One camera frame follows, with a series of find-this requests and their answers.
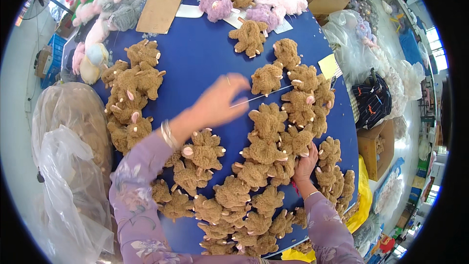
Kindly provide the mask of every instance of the purple blouse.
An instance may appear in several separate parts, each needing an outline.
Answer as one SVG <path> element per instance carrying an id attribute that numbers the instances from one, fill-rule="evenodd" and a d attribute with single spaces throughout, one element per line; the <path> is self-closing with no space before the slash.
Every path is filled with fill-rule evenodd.
<path id="1" fill-rule="evenodd" d="M 152 182 L 173 150 L 151 133 L 122 159 L 111 174 L 109 201 L 118 224 L 117 238 L 125 263 L 277 263 L 243 255 L 190 255 L 176 253 L 168 246 L 158 218 L 158 206 L 151 198 Z M 331 202 L 315 193 L 304 202 L 308 213 L 308 234 L 317 263 L 363 263 L 353 237 Z M 289 263 L 304 263 L 292 260 Z"/>

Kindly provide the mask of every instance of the purple plush toy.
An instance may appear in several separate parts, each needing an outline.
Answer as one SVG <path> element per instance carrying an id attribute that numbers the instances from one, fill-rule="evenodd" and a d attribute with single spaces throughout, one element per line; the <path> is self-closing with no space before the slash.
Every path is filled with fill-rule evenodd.
<path id="1" fill-rule="evenodd" d="M 200 0 L 200 11 L 207 13 L 207 19 L 213 23 L 226 18 L 231 13 L 231 0 Z"/>
<path id="2" fill-rule="evenodd" d="M 268 33 L 279 24 L 277 15 L 270 10 L 269 6 L 264 4 L 257 4 L 255 7 L 248 9 L 246 19 L 266 23 Z"/>

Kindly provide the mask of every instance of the blue plastic crate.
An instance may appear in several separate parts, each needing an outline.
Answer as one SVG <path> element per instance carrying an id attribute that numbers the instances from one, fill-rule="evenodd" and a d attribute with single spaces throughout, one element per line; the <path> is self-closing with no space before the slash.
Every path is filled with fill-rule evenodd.
<path id="1" fill-rule="evenodd" d="M 41 88 L 45 89 L 55 83 L 55 76 L 60 73 L 62 65 L 62 53 L 63 46 L 67 42 L 66 39 L 59 37 L 54 34 L 49 40 L 49 46 L 52 46 L 52 63 L 50 68 L 47 70 L 47 74 L 44 79 L 41 79 Z"/>

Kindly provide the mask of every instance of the worker's hand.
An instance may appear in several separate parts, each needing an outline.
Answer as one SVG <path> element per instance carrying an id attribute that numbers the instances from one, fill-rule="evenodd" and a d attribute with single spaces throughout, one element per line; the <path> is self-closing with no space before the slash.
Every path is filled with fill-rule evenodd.
<path id="1" fill-rule="evenodd" d="M 233 102 L 233 98 L 241 91 L 250 89 L 249 81 L 239 73 L 221 75 L 192 106 L 196 123 L 200 128 L 215 127 L 238 118 L 249 109 L 249 104 L 230 108 L 247 101 L 247 98 L 240 98 Z"/>
<path id="2" fill-rule="evenodd" d="M 295 166 L 295 174 L 293 175 L 293 180 L 296 184 L 302 181 L 310 181 L 311 173 L 313 172 L 314 167 L 316 166 L 316 162 L 318 162 L 318 149 L 316 145 L 311 142 L 309 144 L 309 156 L 308 157 L 301 157 L 300 160 L 297 161 Z"/>

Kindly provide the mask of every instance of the bangle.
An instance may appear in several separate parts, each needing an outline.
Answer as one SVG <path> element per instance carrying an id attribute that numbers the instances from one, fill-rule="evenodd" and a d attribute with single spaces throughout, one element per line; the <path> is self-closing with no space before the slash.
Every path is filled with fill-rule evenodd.
<path id="1" fill-rule="evenodd" d="M 173 150 L 177 149 L 177 141 L 171 134 L 171 128 L 169 127 L 168 120 L 161 122 L 161 135 L 166 144 L 168 144 Z"/>
<path id="2" fill-rule="evenodd" d="M 306 201 L 306 199 L 308 199 L 311 195 L 314 195 L 315 193 L 320 193 L 320 191 L 312 192 L 312 193 L 309 194 L 303 201 Z"/>

